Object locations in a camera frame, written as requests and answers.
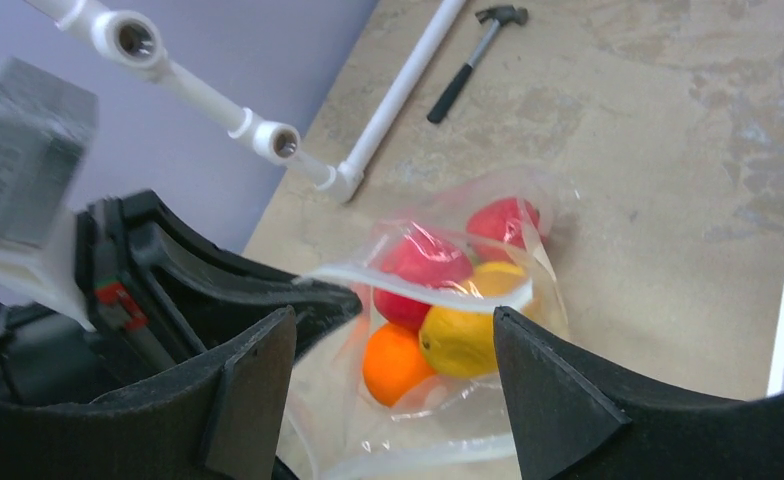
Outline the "orange fruit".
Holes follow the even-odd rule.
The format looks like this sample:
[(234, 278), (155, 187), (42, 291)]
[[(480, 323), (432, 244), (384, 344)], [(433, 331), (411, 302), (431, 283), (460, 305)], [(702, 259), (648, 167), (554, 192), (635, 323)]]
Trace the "orange fruit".
[(386, 323), (368, 339), (363, 356), (365, 386), (381, 405), (392, 407), (435, 370), (421, 352), (418, 335)]

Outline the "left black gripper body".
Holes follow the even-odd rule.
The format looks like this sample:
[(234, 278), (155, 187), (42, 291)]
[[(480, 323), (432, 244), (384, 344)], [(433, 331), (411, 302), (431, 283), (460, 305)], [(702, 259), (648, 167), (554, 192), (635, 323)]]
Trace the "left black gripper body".
[(0, 239), (0, 402), (87, 403), (199, 352), (134, 268), (133, 231), (171, 215), (144, 190), (63, 210), (42, 247)]

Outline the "red dark apple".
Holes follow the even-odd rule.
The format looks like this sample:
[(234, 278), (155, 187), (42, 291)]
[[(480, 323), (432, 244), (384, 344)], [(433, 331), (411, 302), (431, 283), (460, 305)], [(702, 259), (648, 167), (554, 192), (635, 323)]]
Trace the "red dark apple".
[(525, 250), (523, 226), (530, 223), (537, 229), (539, 221), (540, 211), (531, 202), (507, 197), (475, 212), (466, 223), (466, 232)]

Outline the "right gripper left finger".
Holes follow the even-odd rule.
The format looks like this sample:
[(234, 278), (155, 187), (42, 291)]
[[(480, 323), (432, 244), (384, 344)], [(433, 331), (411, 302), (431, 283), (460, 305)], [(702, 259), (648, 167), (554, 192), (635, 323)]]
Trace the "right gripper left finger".
[(296, 337), (282, 308), (91, 403), (0, 402), (0, 479), (289, 479), (276, 449)]

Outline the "clear zip top bag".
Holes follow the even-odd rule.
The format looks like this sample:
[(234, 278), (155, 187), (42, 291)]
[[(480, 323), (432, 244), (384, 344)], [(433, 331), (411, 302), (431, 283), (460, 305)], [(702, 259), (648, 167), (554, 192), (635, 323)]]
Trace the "clear zip top bag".
[(569, 321), (546, 247), (574, 184), (497, 170), (378, 220), (347, 258), (300, 279), (355, 293), (359, 312), (305, 355), (286, 416), (315, 479), (418, 475), (515, 454), (493, 313), (561, 338)]

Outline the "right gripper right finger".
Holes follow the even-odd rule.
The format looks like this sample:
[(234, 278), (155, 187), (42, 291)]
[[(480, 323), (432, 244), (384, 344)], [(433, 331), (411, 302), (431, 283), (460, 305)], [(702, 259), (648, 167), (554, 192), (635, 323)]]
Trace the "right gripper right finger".
[(494, 342), (526, 479), (784, 479), (784, 393), (741, 401), (663, 383), (508, 307)]

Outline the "yellow pear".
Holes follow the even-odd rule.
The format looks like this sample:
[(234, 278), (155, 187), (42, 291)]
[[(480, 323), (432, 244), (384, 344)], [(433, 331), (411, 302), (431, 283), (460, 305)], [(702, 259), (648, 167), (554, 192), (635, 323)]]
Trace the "yellow pear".
[[(529, 265), (508, 261), (482, 263), (458, 289), (477, 299), (493, 300), (520, 287), (526, 289), (522, 311), (536, 314), (542, 300), (541, 295), (533, 291)], [(491, 311), (481, 313), (433, 306), (426, 314), (418, 338), (424, 358), (439, 374), (471, 379), (495, 373), (498, 369)]]

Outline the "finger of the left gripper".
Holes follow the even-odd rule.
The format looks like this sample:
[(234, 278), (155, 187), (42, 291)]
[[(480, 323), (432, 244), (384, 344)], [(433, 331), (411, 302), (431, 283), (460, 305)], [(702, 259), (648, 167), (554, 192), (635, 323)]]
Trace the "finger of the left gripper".
[(154, 192), (127, 197), (126, 240), (135, 301), (178, 328), (191, 353), (225, 343), (290, 307), (296, 315), (295, 357), (301, 359), (363, 310), (347, 287), (300, 279), (218, 248)]

